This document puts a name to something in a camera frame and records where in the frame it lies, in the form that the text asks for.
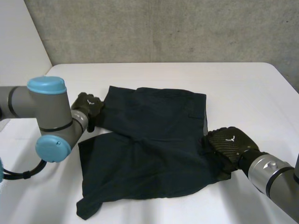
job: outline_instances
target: gray wall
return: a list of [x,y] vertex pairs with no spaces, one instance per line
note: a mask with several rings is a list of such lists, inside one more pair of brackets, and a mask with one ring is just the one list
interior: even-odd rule
[[298,0],[25,0],[53,65],[268,62],[299,90]]

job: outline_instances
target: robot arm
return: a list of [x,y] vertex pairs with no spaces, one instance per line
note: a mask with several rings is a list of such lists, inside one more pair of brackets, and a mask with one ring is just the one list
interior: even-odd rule
[[299,223],[299,158],[293,168],[260,152],[255,142],[235,127],[209,132],[203,144],[224,160],[224,170],[241,169],[260,192]]
[[85,129],[94,130],[94,119],[103,104],[99,98],[80,93],[70,108],[64,80],[37,77],[27,86],[0,87],[0,120],[36,118],[42,136],[36,152],[47,162],[64,160]]
[[250,182],[299,223],[299,181],[296,168],[277,157],[255,150],[244,152],[240,169]]

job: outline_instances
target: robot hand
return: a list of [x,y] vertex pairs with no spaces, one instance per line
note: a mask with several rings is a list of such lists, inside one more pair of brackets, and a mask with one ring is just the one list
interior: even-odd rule
[[236,127],[223,127],[211,131],[203,137],[202,143],[222,158],[226,172],[239,169],[239,160],[244,152],[259,151],[256,143]]
[[96,117],[100,114],[101,108],[104,106],[100,98],[94,97],[92,94],[82,92],[71,106],[71,110],[78,110],[88,117],[87,131],[93,132]]
[[202,143],[220,156],[224,171],[241,169],[261,193],[299,223],[299,178],[290,164],[260,152],[256,143],[236,127],[209,132]]

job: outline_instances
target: fabric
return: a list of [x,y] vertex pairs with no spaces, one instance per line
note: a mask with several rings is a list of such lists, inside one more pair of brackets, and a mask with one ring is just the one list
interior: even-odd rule
[[81,218],[103,202],[185,196],[230,178],[200,143],[207,132],[206,95],[110,87],[104,103],[97,126],[113,133],[79,143]]

